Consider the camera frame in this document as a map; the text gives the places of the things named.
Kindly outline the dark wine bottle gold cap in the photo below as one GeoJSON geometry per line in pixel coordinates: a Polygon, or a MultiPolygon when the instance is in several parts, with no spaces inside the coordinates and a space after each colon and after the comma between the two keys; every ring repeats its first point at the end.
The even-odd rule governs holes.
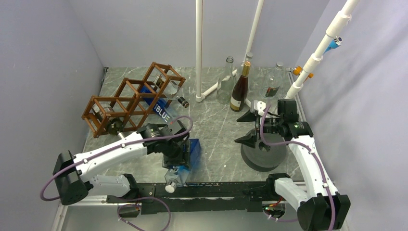
{"type": "Polygon", "coordinates": [[[251,68],[251,62],[245,61],[242,73],[234,86],[230,98],[230,108],[232,111],[239,112],[242,110],[248,92],[248,75],[251,68]]]}

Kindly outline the tall clear bottle black label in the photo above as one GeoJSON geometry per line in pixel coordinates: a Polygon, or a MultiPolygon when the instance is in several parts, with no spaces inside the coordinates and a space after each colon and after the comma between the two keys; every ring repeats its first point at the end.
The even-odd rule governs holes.
{"type": "Polygon", "coordinates": [[[234,58],[228,56],[222,73],[219,75],[217,82],[217,101],[226,105],[230,102],[231,94],[234,87],[233,71],[234,58]]]}

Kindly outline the clear bottle red black label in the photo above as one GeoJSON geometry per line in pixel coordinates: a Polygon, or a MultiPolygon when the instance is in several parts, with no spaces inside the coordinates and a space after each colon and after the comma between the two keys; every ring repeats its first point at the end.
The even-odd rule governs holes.
{"type": "Polygon", "coordinates": [[[243,62],[241,62],[240,64],[238,64],[237,66],[237,70],[236,70],[236,77],[240,77],[242,74],[242,70],[243,70],[243,66],[245,62],[250,62],[251,63],[251,67],[249,70],[249,75],[248,77],[255,77],[255,73],[256,73],[256,65],[253,62],[253,54],[251,52],[248,52],[245,55],[245,59],[243,62]]]}

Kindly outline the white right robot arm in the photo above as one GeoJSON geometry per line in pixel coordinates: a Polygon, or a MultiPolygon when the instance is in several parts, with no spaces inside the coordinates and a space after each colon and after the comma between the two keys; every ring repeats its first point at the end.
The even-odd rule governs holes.
{"type": "Polygon", "coordinates": [[[280,99],[277,112],[270,105],[255,100],[239,122],[254,122],[255,127],[236,142],[241,155],[252,169],[268,172],[291,151],[301,170],[305,188],[298,186],[286,173],[270,174],[265,186],[271,200],[286,200],[297,212],[297,220],[305,231],[332,231],[342,228],[351,202],[339,193],[325,170],[315,145],[310,125],[300,119],[293,99],[280,99]]]}

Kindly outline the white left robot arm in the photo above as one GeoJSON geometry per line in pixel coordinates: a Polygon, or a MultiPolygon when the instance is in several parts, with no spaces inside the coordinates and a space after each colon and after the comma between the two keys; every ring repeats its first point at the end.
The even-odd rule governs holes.
{"type": "Polygon", "coordinates": [[[140,189],[131,174],[101,175],[104,170],[124,161],[161,153],[168,158],[183,154],[189,137],[180,121],[171,125],[146,124],[120,140],[99,149],[58,155],[54,166],[54,182],[63,205],[75,204],[89,195],[111,195],[126,202],[140,197],[140,189]]]}

